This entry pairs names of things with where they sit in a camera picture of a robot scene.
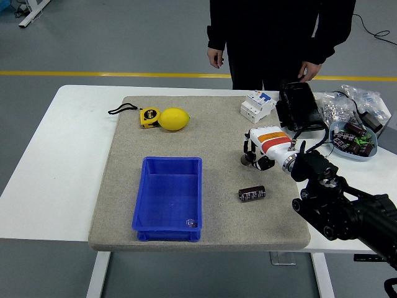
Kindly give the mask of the person's left hand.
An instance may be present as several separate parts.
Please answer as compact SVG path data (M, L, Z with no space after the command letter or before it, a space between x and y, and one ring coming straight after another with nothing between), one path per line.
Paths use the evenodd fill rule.
M298 73L299 82L311 81L320 71L322 64L310 63L303 61Z

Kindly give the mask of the person's right hand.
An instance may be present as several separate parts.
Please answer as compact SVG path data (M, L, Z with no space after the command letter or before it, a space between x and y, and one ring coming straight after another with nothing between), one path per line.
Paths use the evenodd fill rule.
M213 66L216 69L219 69L223 65L223 51L222 50L216 50L213 48L208 48L207 50L207 56L210 62L210 65Z

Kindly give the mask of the white and black robot right hand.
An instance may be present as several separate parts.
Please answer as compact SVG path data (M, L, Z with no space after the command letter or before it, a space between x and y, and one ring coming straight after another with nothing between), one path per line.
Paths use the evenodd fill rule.
M298 151L293 140L277 126L250 129L244 134L244 166L252 165L260 171L277 163L286 173L291 173Z

